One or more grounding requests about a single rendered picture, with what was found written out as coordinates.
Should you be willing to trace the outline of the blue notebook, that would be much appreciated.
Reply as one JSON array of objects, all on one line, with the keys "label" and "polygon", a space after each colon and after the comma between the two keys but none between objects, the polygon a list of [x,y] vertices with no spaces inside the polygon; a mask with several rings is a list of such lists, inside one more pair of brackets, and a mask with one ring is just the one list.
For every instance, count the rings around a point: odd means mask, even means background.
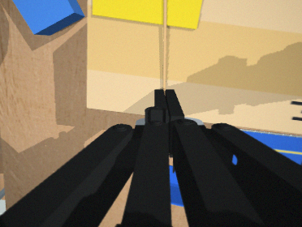
[{"label": "blue notebook", "polygon": [[277,150],[279,153],[302,165],[302,136],[285,135],[264,131],[244,130],[245,133],[258,139],[262,143]]}]

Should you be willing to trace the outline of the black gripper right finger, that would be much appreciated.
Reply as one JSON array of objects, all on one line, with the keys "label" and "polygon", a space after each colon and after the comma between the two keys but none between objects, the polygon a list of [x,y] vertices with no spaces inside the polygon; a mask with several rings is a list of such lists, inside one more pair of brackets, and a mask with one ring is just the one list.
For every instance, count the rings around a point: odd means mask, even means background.
[{"label": "black gripper right finger", "polygon": [[302,165],[235,126],[185,117],[174,89],[165,98],[188,227],[302,227]]}]

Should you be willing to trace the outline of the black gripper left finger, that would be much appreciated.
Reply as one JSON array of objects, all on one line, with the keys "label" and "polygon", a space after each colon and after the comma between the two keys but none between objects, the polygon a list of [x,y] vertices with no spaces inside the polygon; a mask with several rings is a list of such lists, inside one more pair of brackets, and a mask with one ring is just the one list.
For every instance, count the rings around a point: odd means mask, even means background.
[{"label": "black gripper left finger", "polygon": [[131,175],[115,227],[173,227],[169,118],[164,90],[154,89],[154,106],[134,129],[107,129],[7,209],[0,227],[98,227]]}]

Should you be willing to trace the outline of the tan cardboard box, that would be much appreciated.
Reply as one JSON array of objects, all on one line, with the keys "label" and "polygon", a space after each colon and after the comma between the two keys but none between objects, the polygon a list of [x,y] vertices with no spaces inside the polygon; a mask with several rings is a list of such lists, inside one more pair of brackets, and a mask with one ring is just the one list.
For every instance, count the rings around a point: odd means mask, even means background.
[{"label": "tan cardboard box", "polygon": [[[163,89],[163,25],[93,15],[87,109],[145,115]],[[185,117],[302,135],[302,0],[202,0],[166,26],[166,89]]]}]

